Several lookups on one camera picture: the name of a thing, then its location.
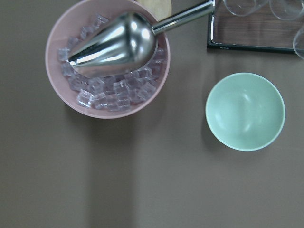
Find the dark wooden tray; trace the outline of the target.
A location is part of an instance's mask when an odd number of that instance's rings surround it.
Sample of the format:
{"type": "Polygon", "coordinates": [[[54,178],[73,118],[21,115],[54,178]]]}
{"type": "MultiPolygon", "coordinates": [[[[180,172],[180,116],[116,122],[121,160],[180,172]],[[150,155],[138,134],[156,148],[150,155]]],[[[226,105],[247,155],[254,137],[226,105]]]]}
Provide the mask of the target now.
{"type": "Polygon", "coordinates": [[[207,47],[293,54],[293,40],[304,18],[286,21],[276,18],[268,4],[256,12],[238,17],[223,1],[215,1],[216,11],[209,15],[207,47]]]}

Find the pink bowl with ice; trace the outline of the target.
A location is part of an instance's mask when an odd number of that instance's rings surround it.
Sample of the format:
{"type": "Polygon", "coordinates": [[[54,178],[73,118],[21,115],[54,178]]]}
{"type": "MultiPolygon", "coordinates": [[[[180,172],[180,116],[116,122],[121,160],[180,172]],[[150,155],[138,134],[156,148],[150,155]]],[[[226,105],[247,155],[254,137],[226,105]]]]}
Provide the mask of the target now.
{"type": "Polygon", "coordinates": [[[67,46],[69,37],[77,37],[81,27],[90,24],[96,14],[112,20],[126,10],[137,11],[152,23],[157,21],[148,9],[133,0],[83,0],[69,8],[57,20],[50,32],[45,52],[48,78],[60,99],[69,107],[83,115],[99,119],[116,119],[132,115],[146,107],[158,95],[167,79],[170,69],[171,53],[167,36],[161,34],[158,37],[158,46],[165,51],[164,63],[160,65],[155,93],[147,101],[133,105],[130,110],[121,112],[95,110],[77,104],[76,97],[78,92],[71,90],[67,79],[62,76],[61,66],[58,60],[58,50],[67,46]]]}

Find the metal ice scoop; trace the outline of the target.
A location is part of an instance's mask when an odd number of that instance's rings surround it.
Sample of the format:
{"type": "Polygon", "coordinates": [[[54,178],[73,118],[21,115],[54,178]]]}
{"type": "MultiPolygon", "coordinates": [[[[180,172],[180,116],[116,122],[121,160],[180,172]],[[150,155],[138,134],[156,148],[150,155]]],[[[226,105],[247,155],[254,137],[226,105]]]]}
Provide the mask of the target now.
{"type": "Polygon", "coordinates": [[[79,74],[93,78],[137,70],[155,56],[158,36],[212,13],[211,0],[151,23],[143,14],[126,11],[73,48],[68,63],[79,74]]]}

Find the mint green bowl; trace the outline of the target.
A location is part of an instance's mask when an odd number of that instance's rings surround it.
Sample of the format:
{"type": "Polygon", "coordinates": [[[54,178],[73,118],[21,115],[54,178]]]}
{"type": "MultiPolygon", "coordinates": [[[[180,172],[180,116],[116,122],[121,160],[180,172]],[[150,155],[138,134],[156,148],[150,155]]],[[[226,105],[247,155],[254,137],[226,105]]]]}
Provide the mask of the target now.
{"type": "Polygon", "coordinates": [[[213,135],[227,147],[246,152],[273,143],[283,129],[285,116],[279,90],[253,73],[235,73],[220,80],[205,106],[213,135]]]}

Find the round wooden stand base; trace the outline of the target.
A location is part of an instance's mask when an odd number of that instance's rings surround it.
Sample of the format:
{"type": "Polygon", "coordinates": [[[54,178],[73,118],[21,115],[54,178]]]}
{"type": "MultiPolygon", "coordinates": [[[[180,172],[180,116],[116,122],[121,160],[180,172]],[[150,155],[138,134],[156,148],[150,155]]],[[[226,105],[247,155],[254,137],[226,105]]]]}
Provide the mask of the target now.
{"type": "Polygon", "coordinates": [[[157,20],[162,20],[172,15],[171,0],[136,0],[148,9],[157,20]]]}

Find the clear glass cup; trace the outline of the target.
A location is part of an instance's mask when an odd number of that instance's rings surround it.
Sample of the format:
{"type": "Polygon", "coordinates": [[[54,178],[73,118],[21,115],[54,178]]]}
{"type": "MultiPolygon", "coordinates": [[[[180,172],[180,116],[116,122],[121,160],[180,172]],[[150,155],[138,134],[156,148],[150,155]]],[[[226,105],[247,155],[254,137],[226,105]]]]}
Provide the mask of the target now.
{"type": "Polygon", "coordinates": [[[304,26],[298,30],[297,34],[293,39],[294,52],[301,58],[304,58],[304,26]]]}

